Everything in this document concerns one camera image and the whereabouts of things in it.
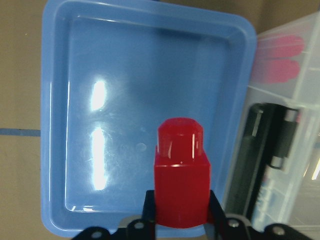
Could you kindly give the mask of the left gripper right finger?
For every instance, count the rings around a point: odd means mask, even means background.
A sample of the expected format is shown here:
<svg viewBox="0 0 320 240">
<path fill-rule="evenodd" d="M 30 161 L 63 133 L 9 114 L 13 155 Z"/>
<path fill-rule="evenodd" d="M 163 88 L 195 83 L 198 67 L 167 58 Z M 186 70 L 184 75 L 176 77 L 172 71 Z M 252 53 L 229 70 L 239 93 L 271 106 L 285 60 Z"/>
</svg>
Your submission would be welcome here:
<svg viewBox="0 0 320 240">
<path fill-rule="evenodd" d="M 215 240 L 309 240 L 310 237 L 283 224 L 272 223 L 263 231 L 254 229 L 251 222 L 238 214 L 226 215 L 215 193 L 210 191 L 208 222 L 213 225 Z"/>
</svg>

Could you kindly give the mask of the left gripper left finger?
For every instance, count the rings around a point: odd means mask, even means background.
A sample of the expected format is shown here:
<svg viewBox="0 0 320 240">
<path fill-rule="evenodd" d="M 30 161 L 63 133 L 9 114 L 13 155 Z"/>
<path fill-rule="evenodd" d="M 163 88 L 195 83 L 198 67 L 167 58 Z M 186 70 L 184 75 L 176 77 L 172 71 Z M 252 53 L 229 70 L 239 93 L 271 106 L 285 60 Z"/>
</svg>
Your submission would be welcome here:
<svg viewBox="0 0 320 240">
<path fill-rule="evenodd" d="M 91 226 L 74 240 L 156 240 L 156 204 L 153 190 L 145 193 L 141 218 L 134 219 L 126 227 L 119 227 L 114 233 L 100 226 Z"/>
</svg>

